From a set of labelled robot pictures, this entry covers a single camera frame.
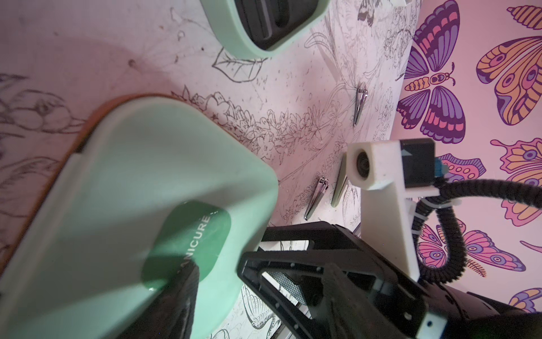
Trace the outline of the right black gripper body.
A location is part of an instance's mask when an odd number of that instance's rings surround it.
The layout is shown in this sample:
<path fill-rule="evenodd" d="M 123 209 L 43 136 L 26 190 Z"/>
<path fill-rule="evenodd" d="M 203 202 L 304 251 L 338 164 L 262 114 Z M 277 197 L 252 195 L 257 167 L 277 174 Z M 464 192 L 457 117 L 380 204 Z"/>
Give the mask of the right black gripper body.
<path fill-rule="evenodd" d="M 354 256 L 381 268 L 381 284 L 368 291 L 361 276 L 345 274 L 405 338 L 540 338 L 541 313 L 462 292 L 447 285 L 415 282 L 364 246 Z"/>

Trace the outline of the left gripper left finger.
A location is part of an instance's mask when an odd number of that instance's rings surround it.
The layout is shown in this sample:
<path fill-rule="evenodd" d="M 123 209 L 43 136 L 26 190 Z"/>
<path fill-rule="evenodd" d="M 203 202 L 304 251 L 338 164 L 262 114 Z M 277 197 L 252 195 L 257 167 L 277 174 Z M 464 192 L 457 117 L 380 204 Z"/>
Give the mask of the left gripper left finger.
<path fill-rule="evenodd" d="M 190 261 L 119 338 L 190 338 L 198 293 L 199 267 Z"/>

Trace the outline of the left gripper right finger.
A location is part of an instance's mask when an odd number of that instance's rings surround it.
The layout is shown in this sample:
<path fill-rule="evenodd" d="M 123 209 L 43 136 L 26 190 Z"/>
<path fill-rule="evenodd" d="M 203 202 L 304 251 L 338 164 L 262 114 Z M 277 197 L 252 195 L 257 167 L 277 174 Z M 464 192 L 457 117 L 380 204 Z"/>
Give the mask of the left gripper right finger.
<path fill-rule="evenodd" d="M 324 266 L 323 294 L 331 338 L 405 338 L 335 264 Z"/>

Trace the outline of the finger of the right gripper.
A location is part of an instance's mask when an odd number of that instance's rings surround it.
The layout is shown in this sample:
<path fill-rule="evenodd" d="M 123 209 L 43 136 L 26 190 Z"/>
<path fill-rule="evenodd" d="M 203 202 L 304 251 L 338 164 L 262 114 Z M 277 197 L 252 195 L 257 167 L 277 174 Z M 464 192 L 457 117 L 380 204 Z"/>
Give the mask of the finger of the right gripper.
<path fill-rule="evenodd" d="M 269 227 L 262 238 L 263 251 L 293 252 L 356 251 L 364 253 L 362 241 L 347 228 L 324 221 Z"/>
<path fill-rule="evenodd" d="M 238 277 L 272 311 L 296 338 L 329 338 L 330 328 L 324 324 L 327 312 L 323 302 L 323 278 L 326 264 L 338 266 L 345 274 L 361 276 L 361 286 L 372 290 L 381 284 L 381 268 L 372 259 L 358 259 L 354 249 L 310 251 L 254 251 L 241 255 Z M 277 284 L 293 296 L 300 293 L 309 307 L 308 318 L 264 275 L 282 274 Z"/>

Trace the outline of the green case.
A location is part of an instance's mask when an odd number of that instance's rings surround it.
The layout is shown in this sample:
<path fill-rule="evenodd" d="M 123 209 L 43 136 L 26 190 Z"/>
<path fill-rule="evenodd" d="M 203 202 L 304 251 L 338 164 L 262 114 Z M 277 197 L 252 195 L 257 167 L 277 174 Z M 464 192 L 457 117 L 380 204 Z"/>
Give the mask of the green case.
<path fill-rule="evenodd" d="M 146 95 L 104 110 L 1 276 L 1 337 L 118 338 L 193 261 L 190 338 L 207 338 L 277 197 L 274 170 L 192 106 Z"/>
<path fill-rule="evenodd" d="M 273 57 L 321 21 L 329 1 L 202 1 L 210 27 L 237 59 Z"/>

